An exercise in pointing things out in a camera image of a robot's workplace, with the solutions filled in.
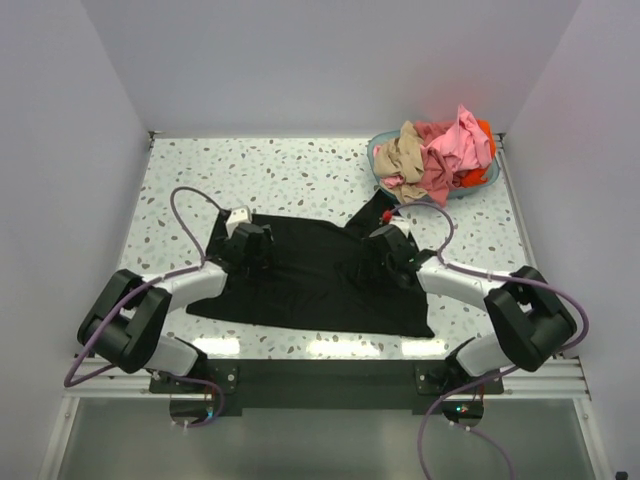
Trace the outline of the black t-shirt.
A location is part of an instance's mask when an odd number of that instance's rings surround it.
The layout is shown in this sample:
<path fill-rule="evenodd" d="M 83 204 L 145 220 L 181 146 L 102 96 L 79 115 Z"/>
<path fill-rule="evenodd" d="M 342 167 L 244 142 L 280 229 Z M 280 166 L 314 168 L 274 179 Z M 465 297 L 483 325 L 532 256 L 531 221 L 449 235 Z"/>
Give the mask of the black t-shirt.
<path fill-rule="evenodd" d="M 419 284 L 402 288 L 389 277 L 357 277 L 362 242 L 393 206 L 375 194 L 344 225 L 256 214 L 272 230 L 275 262 L 230 274 L 220 296 L 189 304 L 191 315 L 297 330 L 431 338 L 427 296 Z"/>

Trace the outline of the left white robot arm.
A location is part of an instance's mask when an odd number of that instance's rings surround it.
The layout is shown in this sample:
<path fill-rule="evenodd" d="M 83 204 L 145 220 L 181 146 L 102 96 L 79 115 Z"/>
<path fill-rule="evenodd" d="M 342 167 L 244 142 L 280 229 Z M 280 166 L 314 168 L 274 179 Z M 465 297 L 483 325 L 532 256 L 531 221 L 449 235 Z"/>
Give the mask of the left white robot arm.
<path fill-rule="evenodd" d="M 141 276 L 122 269 L 113 274 L 77 331 L 80 357 L 93 352 L 126 373 L 152 370 L 171 375 L 185 392 L 207 380 L 206 358 L 190 343 L 162 333 L 175 310 L 216 298 L 234 275 L 259 272 L 273 263 L 269 225 L 243 222 L 199 266 Z"/>

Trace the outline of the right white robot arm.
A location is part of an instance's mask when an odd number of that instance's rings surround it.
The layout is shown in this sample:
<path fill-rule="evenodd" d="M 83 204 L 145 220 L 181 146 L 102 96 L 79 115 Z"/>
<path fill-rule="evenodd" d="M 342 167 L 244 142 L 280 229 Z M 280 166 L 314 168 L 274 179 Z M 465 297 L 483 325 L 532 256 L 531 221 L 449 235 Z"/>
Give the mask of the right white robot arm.
<path fill-rule="evenodd" d="M 448 263 L 439 251 L 418 249 L 395 225 L 363 240 L 358 275 L 401 288 L 419 286 L 486 312 L 493 332 L 463 342 L 429 374 L 442 393 L 469 392 L 504 367 L 534 372 L 577 332 L 576 321 L 535 268 L 491 273 Z"/>

